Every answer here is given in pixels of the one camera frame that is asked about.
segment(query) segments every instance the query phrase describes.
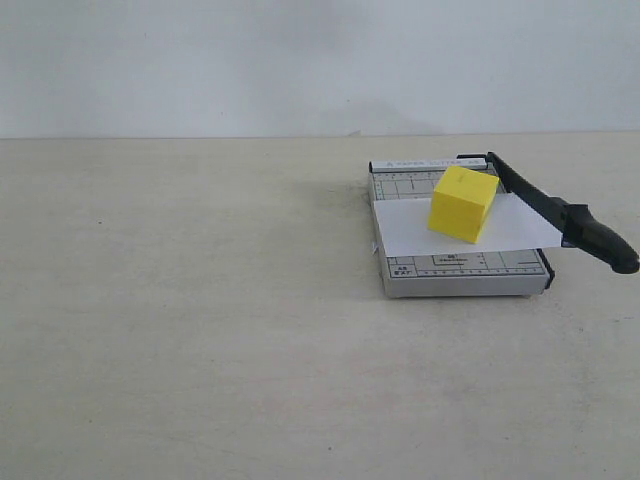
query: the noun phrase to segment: foam cube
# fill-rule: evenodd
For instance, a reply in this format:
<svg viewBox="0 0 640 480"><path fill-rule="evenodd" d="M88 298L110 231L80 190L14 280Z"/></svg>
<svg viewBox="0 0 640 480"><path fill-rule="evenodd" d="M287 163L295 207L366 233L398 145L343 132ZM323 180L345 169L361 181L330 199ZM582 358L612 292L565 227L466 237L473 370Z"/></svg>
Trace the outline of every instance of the foam cube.
<svg viewBox="0 0 640 480"><path fill-rule="evenodd" d="M468 168L447 168L431 200L430 230L478 243L500 180Z"/></svg>

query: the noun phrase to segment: table surface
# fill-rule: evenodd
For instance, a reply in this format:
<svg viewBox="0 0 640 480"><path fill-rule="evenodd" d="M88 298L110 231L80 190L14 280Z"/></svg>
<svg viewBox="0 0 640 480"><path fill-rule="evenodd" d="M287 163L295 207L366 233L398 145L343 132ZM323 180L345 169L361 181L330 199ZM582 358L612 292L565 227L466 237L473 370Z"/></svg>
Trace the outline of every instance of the table surface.
<svg viewBox="0 0 640 480"><path fill-rule="evenodd" d="M0 478L639 478L640 276L383 295L367 161L488 150L640 246L640 133L0 142Z"/></svg>

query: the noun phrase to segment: sheet of paper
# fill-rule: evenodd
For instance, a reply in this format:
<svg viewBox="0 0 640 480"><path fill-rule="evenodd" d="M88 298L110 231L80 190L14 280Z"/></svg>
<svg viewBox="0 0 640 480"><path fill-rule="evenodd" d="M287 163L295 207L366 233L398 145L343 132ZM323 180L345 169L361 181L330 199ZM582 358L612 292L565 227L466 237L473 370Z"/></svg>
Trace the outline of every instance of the sheet of paper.
<svg viewBox="0 0 640 480"><path fill-rule="evenodd" d="M560 247L562 234L513 193L498 194L478 243L427 228L431 199L375 201L387 257Z"/></svg>

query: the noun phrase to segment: black handle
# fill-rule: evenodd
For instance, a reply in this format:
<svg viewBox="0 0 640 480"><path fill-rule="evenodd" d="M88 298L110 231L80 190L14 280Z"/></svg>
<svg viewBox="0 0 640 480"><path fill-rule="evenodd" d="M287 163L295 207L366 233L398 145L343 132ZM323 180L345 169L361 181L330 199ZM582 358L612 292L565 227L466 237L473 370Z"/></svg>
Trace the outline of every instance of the black handle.
<svg viewBox="0 0 640 480"><path fill-rule="evenodd" d="M590 253L611 265L616 273L636 273L638 254L620 235L598 222L587 205L565 204L566 224L563 243Z"/></svg>

